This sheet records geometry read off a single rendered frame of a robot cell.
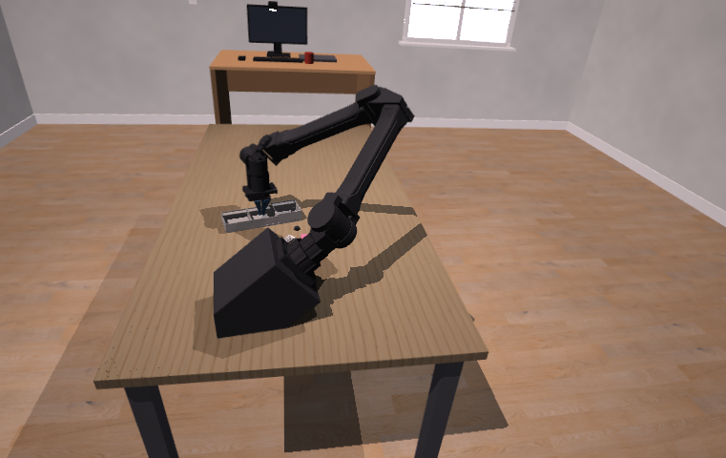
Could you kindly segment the dark grey rack of three bins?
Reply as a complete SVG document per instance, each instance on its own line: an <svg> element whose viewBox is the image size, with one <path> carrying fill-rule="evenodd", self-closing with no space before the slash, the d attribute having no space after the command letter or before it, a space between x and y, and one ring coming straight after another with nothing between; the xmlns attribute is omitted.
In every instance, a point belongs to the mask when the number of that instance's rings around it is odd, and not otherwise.
<svg viewBox="0 0 726 458"><path fill-rule="evenodd" d="M267 206L264 216L262 213L259 216L257 207L221 212L226 233L300 220L301 208L294 199L272 202Z"/></svg>

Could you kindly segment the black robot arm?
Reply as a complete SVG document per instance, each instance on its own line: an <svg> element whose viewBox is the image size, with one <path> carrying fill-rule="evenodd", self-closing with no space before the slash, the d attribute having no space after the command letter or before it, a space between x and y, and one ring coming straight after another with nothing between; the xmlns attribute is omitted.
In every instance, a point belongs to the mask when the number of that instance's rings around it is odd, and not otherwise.
<svg viewBox="0 0 726 458"><path fill-rule="evenodd" d="M240 151L246 171L250 170L246 172L249 189L250 174L262 177L268 173L270 187L267 158L277 166L299 149L332 135L364 124L375 126L335 192L337 195L326 193L309 212L310 235L296 238L290 244L284 238L276 241L279 259L309 286L317 283L314 271L321 266L320 261L335 248L344 248L355 239L363 197L397 135L413 118L401 95L372 85L357 92L355 103L298 128L265 135L259 141L259 149L252 143Z"/></svg>

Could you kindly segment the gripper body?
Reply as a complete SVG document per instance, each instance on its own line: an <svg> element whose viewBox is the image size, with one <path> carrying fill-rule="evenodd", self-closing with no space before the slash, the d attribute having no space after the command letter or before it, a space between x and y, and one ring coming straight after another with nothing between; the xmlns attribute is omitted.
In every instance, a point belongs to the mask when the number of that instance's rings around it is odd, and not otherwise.
<svg viewBox="0 0 726 458"><path fill-rule="evenodd" d="M245 196L248 198L249 201L270 199L271 197L269 194L278 193L278 189L273 182L270 182L269 187L268 173L262 177L254 177L250 174L250 183L251 190L249 189L248 185L242 186L242 191L244 191Z"/></svg>

